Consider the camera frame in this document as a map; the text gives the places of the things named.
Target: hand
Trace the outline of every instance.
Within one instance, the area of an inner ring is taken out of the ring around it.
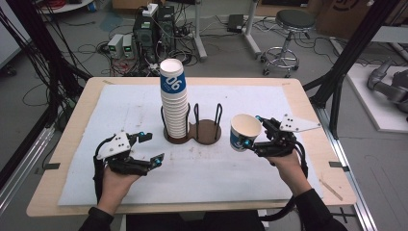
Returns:
[[[267,157],[279,170],[282,180],[289,186],[294,196],[298,196],[312,189],[300,167],[295,150],[284,157]]]
[[[102,196],[98,203],[98,209],[114,215],[123,197],[129,192],[132,184],[140,178],[139,175],[123,175],[105,168],[103,177]]]

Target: stacked paper cups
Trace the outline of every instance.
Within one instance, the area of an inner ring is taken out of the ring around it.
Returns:
[[[179,60],[167,59],[160,63],[160,85],[167,132],[175,139],[184,138],[186,126],[187,131],[190,129],[186,123],[189,102],[184,68]]]

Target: blue and white paper cup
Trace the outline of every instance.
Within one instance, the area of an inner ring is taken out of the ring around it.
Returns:
[[[230,144],[236,151],[245,151],[242,141],[255,139],[261,134],[262,124],[252,115],[239,114],[231,119]]]
[[[183,64],[177,59],[166,59],[160,63],[160,87],[162,97],[178,99],[187,93]]]

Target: white robot part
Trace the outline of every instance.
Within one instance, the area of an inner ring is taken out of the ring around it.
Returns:
[[[293,115],[284,115],[279,129],[285,132],[302,132],[319,127],[321,127],[320,123]]]
[[[96,157],[96,159],[102,160],[124,151],[129,151],[131,148],[132,146],[129,143],[126,133],[120,132],[116,134],[111,141],[105,143],[104,149],[99,152],[99,155]]]

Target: wooden cup holder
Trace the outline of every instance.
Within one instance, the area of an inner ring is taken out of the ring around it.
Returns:
[[[161,109],[162,113],[162,121],[163,125],[165,126],[164,135],[167,141],[174,143],[174,144],[182,144],[190,139],[195,139],[198,143],[210,145],[216,143],[219,138],[221,137],[221,128],[219,126],[219,121],[221,120],[222,115],[222,106],[221,104],[217,104],[217,111],[216,111],[216,118],[215,120],[210,119],[199,119],[199,110],[198,104],[194,105],[194,117],[195,117],[195,124],[189,123],[189,114],[190,114],[190,104],[187,110],[187,114],[185,117],[186,120],[186,136],[183,138],[175,139],[171,137],[167,132],[167,126],[165,122],[165,115],[163,112],[163,107]]]

